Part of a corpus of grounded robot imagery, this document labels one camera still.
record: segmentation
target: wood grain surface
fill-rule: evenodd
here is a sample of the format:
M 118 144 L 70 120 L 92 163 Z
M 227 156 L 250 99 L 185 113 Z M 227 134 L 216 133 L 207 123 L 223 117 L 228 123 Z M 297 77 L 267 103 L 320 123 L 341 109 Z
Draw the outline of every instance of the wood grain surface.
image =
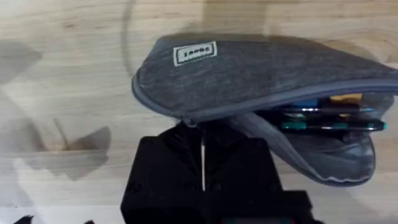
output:
M 123 223 L 138 140 L 174 121 L 141 106 L 130 79 L 156 39 L 181 32 L 304 37 L 398 67 L 395 0 L 0 0 L 0 223 Z M 327 223 L 398 223 L 398 108 L 374 134 L 360 187 L 316 184 L 277 159 Z

